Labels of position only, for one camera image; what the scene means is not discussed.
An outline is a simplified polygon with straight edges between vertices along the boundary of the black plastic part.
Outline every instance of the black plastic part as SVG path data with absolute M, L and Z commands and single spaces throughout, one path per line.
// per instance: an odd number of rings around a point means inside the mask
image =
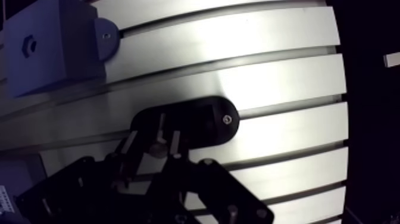
M 88 192 L 95 193 L 93 187 L 98 189 L 92 185 L 93 168 L 94 159 L 83 157 L 21 194 L 16 199 L 21 214 L 32 224 L 68 223 L 78 217 L 83 220 L 86 203 L 92 203 Z
M 165 138 L 171 139 L 173 131 L 179 130 L 185 133 L 184 141 L 187 141 L 189 149 L 220 145 L 231 140 L 238 131 L 240 120 L 238 111 L 229 100 L 206 97 L 143 110 L 133 119 L 130 130 L 145 132 L 144 138 L 148 139 L 143 141 L 152 142 L 157 135 L 161 114 L 165 114 Z M 225 124 L 224 116 L 231 117 L 232 122 Z
M 274 214 L 262 201 L 218 162 L 207 160 L 209 164 L 205 160 L 199 162 L 195 184 L 200 200 L 220 223 L 231 223 L 230 207 L 236 209 L 235 223 L 273 223 Z

